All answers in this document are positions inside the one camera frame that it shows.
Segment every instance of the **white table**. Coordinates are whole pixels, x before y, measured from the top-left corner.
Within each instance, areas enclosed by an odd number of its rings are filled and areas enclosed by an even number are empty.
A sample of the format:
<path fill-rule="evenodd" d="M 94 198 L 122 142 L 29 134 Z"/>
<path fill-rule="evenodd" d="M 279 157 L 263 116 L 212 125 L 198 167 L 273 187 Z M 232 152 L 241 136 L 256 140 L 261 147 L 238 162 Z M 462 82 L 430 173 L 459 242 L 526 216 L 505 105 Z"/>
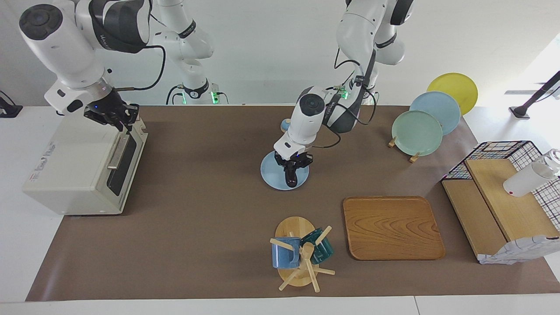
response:
<path fill-rule="evenodd" d="M 510 104 L 524 101 L 523 97 L 509 99 Z M 560 105 L 550 101 L 531 108 L 529 121 L 510 118 L 505 106 L 477 107 L 465 119 L 479 142 L 533 140 L 544 151 L 560 147 L 560 133 L 552 132 L 559 113 Z M 61 216 L 24 195 L 21 186 L 60 120 L 50 107 L 25 107 L 16 119 L 0 120 L 0 302 L 14 302 L 0 304 L 0 314 L 283 314 L 286 309 L 297 309 L 297 313 L 318 309 L 320 314 L 560 313 L 560 294 L 21 303 L 62 221 Z M 548 256 L 547 261 L 560 277 L 560 253 Z"/>

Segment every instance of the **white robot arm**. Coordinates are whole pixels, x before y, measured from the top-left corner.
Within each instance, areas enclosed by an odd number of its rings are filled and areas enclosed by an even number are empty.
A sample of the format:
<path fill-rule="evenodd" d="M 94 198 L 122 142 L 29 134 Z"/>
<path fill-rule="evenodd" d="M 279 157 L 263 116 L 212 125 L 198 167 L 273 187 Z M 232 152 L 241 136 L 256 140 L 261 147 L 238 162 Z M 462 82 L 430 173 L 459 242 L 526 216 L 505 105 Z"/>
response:
<path fill-rule="evenodd" d="M 128 53 L 143 49 L 151 8 L 151 0 L 85 0 L 76 12 L 68 0 L 28 8 L 20 18 L 21 34 L 58 78 L 45 94 L 49 104 L 62 114 L 85 106 L 87 118 L 130 131 L 138 105 L 123 102 L 108 83 L 94 47 Z"/>
<path fill-rule="evenodd" d="M 413 0 L 346 0 L 346 4 L 337 29 L 337 42 L 349 58 L 342 63 L 354 64 L 352 78 L 336 89 L 313 86 L 304 90 L 292 113 L 288 131 L 274 144 L 276 161 L 284 167 L 286 184 L 292 188 L 297 186 L 295 170 L 312 162 L 312 155 L 307 151 L 320 128 L 316 122 L 321 121 L 336 134 L 351 131 L 364 96 L 371 94 L 375 86 L 375 62 L 395 65 L 404 57 L 404 44 L 397 38 L 396 26 L 403 24 L 412 13 Z M 322 107 L 315 109 L 312 116 L 309 111 L 313 104 L 302 102 L 308 95 L 315 100 L 314 104 Z"/>
<path fill-rule="evenodd" d="M 161 21 L 170 31 L 156 33 L 154 44 L 165 47 L 167 57 L 180 71 L 182 89 L 188 104 L 212 104 L 216 96 L 197 59 L 212 56 L 214 46 L 210 36 L 191 18 L 183 0 L 157 0 Z"/>

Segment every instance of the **label sticker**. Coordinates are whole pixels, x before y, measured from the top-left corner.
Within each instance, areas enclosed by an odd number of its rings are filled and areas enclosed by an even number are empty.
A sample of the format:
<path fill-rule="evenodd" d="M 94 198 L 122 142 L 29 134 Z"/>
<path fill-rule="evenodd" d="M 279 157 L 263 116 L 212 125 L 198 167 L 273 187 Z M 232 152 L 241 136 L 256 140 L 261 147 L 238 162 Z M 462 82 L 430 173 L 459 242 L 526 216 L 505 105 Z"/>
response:
<path fill-rule="evenodd" d="M 46 164 L 49 162 L 49 159 L 56 148 L 57 145 L 53 141 L 49 142 L 49 145 L 46 146 L 45 152 L 39 159 L 39 163 L 37 163 L 37 166 L 33 169 L 33 172 L 29 176 L 30 182 L 36 182 L 39 179 L 41 172 L 45 169 Z"/>

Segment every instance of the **wooden board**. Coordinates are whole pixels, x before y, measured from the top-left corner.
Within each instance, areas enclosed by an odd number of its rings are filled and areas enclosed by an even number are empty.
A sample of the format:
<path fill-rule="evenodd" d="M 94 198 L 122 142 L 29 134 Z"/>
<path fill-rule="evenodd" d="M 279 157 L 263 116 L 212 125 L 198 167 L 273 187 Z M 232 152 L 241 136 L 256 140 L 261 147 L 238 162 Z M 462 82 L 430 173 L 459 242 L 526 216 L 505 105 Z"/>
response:
<path fill-rule="evenodd" d="M 445 255 L 432 208 L 422 197 L 350 197 L 343 203 L 357 260 L 436 260 Z"/>
<path fill-rule="evenodd" d="M 496 254 L 507 241 L 474 181 L 458 179 L 441 183 L 474 254 Z"/>
<path fill-rule="evenodd" d="M 291 216 L 288 217 L 278 226 L 276 227 L 276 232 L 274 233 L 274 237 L 288 237 L 290 236 L 290 232 L 293 232 L 293 236 L 302 238 L 309 233 L 313 232 L 315 227 L 308 219 L 300 216 Z M 294 269 L 278 269 L 278 274 L 283 281 L 289 278 L 292 274 Z M 296 277 L 290 281 L 291 286 L 306 286 L 311 283 L 311 277 L 309 276 L 309 272 L 300 272 Z"/>
<path fill-rule="evenodd" d="M 517 172 L 509 160 L 468 160 L 466 166 L 508 241 L 536 235 L 558 236 L 532 194 L 514 197 L 504 190 L 503 183 Z"/>

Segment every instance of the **black wire rack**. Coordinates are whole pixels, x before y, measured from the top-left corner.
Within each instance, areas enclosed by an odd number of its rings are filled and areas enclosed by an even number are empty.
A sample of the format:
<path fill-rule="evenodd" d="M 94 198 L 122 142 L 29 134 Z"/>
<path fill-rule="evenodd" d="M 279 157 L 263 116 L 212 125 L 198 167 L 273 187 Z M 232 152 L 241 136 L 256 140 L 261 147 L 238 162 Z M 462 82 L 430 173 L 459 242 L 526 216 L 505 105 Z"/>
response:
<path fill-rule="evenodd" d="M 531 141 L 483 142 L 442 180 L 473 179 L 466 168 L 467 160 L 508 159 L 518 171 L 529 165 L 542 153 Z M 560 178 L 532 191 L 554 227 L 560 231 Z"/>

